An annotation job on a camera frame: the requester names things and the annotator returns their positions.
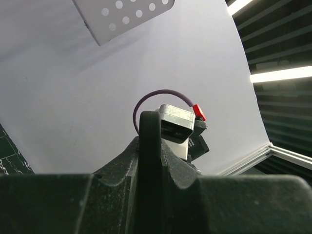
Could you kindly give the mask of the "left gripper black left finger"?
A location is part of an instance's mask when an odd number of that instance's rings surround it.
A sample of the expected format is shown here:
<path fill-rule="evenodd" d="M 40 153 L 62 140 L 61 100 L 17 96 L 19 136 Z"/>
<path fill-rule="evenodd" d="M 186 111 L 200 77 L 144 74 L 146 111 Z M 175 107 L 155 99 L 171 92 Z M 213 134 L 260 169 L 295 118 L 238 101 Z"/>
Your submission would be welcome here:
<path fill-rule="evenodd" d="M 138 138 L 92 174 L 2 175 L 3 234 L 132 234 Z"/>

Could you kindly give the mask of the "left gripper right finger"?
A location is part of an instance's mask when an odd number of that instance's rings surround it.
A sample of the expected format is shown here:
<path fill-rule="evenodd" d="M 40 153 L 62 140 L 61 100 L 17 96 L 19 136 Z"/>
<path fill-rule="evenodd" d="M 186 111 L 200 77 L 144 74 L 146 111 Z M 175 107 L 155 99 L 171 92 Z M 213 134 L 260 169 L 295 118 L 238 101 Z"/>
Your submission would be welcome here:
<path fill-rule="evenodd" d="M 294 175 L 207 176 L 161 144 L 165 234 L 309 234 L 312 188 Z"/>

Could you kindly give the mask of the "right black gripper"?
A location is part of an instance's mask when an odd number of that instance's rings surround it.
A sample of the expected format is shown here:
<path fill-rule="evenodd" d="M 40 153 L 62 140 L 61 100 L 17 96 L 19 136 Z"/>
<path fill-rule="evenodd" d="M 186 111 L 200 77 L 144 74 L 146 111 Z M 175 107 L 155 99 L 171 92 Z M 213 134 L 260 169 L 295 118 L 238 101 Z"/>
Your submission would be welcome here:
<path fill-rule="evenodd" d="M 194 130 L 188 140 L 187 163 L 199 173 L 201 173 L 201 171 L 193 164 L 193 161 L 203 156 L 210 150 L 202 136 L 202 133 L 207 128 L 208 125 L 203 119 L 195 119 Z"/>

